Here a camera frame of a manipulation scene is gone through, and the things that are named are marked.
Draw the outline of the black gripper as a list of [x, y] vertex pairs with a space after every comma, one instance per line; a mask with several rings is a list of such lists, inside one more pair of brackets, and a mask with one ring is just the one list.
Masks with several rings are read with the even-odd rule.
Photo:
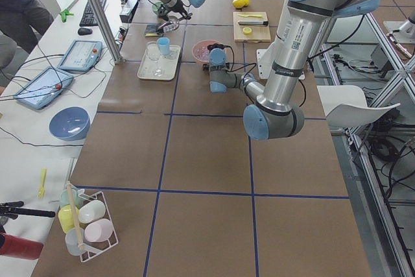
[[182, 0], [172, 0], [168, 3], [163, 2], [162, 0], [158, 0], [162, 2], [165, 7], [165, 15], [159, 18], [168, 19], [169, 12], [179, 13], [181, 15], [180, 20], [190, 20], [192, 17], [191, 12], [187, 12], [184, 8], [184, 4]]

